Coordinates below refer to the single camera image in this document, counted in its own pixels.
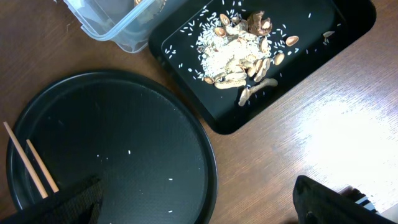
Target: brown wooden surface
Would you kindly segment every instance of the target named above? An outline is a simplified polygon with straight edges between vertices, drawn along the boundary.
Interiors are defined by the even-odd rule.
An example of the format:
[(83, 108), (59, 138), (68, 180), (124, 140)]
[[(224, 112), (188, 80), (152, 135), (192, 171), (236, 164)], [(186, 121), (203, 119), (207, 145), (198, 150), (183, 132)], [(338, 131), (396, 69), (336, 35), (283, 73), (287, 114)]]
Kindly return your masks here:
[[(373, 29), (229, 136), (204, 125), (220, 187), (211, 223), (283, 223), (300, 174), (334, 190), (368, 194), (383, 212), (398, 203), (398, 1), (374, 0)], [(176, 85), (145, 49), (127, 54), (90, 39), (59, 0), (0, 3), (0, 120), (13, 125), (49, 83), (77, 71), (117, 68)], [(16, 212), (0, 128), (0, 220)]]

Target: chopstick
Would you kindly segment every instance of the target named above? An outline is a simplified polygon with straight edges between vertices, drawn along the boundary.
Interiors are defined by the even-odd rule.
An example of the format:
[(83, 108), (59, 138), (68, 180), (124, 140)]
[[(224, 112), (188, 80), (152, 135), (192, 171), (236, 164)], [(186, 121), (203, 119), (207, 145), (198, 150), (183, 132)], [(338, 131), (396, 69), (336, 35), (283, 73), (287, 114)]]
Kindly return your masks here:
[(27, 142), (27, 145), (29, 146), (30, 150), (32, 151), (33, 156), (35, 157), (37, 163), (39, 164), (40, 168), (42, 169), (42, 172), (43, 172), (45, 178), (47, 179), (47, 182), (50, 184), (52, 191), (54, 193), (58, 192), (59, 189), (58, 189), (57, 185), (55, 184), (53, 178), (51, 177), (49, 170), (47, 170), (46, 166), (44, 165), (42, 158), (40, 158), (40, 156), (38, 155), (35, 147), (33, 147), (32, 143), (30, 142), (29, 139), (26, 140), (26, 142)]
[(42, 198), (48, 197), (49, 195), (45, 191), (42, 182), (40, 181), (39, 177), (36, 174), (36, 171), (32, 167), (32, 164), (30, 163), (30, 161), (28, 160), (27, 156), (25, 155), (25, 152), (22, 149), (22, 146), (19, 144), (17, 138), (15, 137), (15, 134), (12, 132), (12, 129), (7, 124), (7, 122), (3, 122), (3, 124), (6, 127), (8, 135), (10, 135), (10, 138), (11, 138), (12, 142), (14, 143), (15, 148), (17, 149), (22, 161), (24, 162), (24, 164), (26, 166), (26, 169), (27, 169), (27, 171), (30, 174), (30, 177), (33, 179), (33, 182), (35, 183), (35, 185), (37, 187), (37, 190), (39, 190)]

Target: black rectangular tray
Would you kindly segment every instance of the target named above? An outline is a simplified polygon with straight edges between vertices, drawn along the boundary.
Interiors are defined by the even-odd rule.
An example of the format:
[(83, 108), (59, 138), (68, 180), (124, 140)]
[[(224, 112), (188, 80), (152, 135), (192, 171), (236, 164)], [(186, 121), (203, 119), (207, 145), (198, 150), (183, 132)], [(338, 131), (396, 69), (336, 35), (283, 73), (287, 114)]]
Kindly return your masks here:
[[(200, 16), (204, 6), (209, 12)], [(272, 53), (283, 50), (286, 56), (281, 65), (271, 65), (266, 75), (266, 78), (278, 80), (279, 85), (257, 92), (244, 107), (238, 106), (243, 87), (219, 90), (197, 78), (196, 73), (203, 73), (196, 46), (202, 31), (199, 24), (207, 22), (206, 18), (211, 17), (213, 12), (217, 12), (217, 15), (227, 14), (226, 11), (231, 9), (234, 9), (234, 13), (239, 12), (243, 19), (247, 19), (254, 11), (265, 11), (263, 18), (270, 17), (272, 31), (277, 32), (269, 40), (281, 38), (277, 29), (287, 34), (284, 39), (290, 35), (300, 37), (299, 42), (292, 47), (272, 48)], [(193, 24), (193, 21), (193, 31), (185, 29), (185, 32), (180, 32), (184, 27), (191, 27), (188, 23)], [(153, 31), (149, 48), (209, 126), (217, 133), (230, 134), (364, 35), (375, 21), (376, 9), (368, 0), (224, 0), (224, 4), (223, 0), (191, 0)], [(335, 31), (328, 38), (327, 45), (323, 43), (326, 31)], [(250, 81), (248, 85), (253, 86), (255, 83)]]

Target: pair of chopsticks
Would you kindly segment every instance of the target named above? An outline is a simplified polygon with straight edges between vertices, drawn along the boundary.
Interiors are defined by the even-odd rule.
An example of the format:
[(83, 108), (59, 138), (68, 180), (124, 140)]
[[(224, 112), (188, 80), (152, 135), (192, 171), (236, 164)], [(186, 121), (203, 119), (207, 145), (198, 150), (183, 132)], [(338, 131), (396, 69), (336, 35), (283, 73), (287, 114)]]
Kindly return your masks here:
[[(14, 143), (19, 155), (21, 156), (22, 161), (24, 161), (24, 164), (26, 166), (26, 169), (28, 170), (30, 177), (33, 179), (33, 182), (35, 183), (37, 189), (39, 190), (42, 198), (46, 198), (49, 195), (47, 194), (47, 192), (45, 191), (42, 182), (39, 179), (39, 176), (37, 176), (36, 171), (33, 169), (32, 164), (30, 163), (30, 161), (28, 160), (24, 150), (22, 149), (22, 146), (19, 144), (17, 138), (15, 137), (15, 134), (12, 132), (12, 129), (10, 128), (10, 126), (7, 124), (7, 122), (3, 122), (4, 126), (7, 129), (8, 135), (10, 135), (10, 138), (12, 140), (12, 142)], [(51, 189), (55, 192), (58, 192), (59, 189), (57, 187), (57, 185), (55, 184), (53, 178), (51, 177), (49, 171), (47, 170), (46, 166), (44, 165), (42, 159), (40, 158), (40, 156), (38, 155), (35, 147), (33, 146), (33, 144), (30, 142), (30, 140), (26, 140), (27, 145), (29, 146), (30, 150), (33, 153), (33, 156), (35, 157), (37, 163), (40, 166), (40, 169), (42, 170), (42, 172), (44, 173), (45, 178), (47, 179), (47, 182), (50, 184)]]

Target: clear plastic container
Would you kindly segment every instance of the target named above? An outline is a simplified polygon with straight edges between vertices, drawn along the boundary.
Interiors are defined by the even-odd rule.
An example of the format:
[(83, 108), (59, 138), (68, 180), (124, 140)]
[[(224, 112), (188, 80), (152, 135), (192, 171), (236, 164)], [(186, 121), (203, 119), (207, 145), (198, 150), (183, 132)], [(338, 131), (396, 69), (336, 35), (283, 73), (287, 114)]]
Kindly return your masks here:
[(150, 33), (187, 0), (64, 0), (91, 38), (112, 40), (129, 53), (141, 51)]

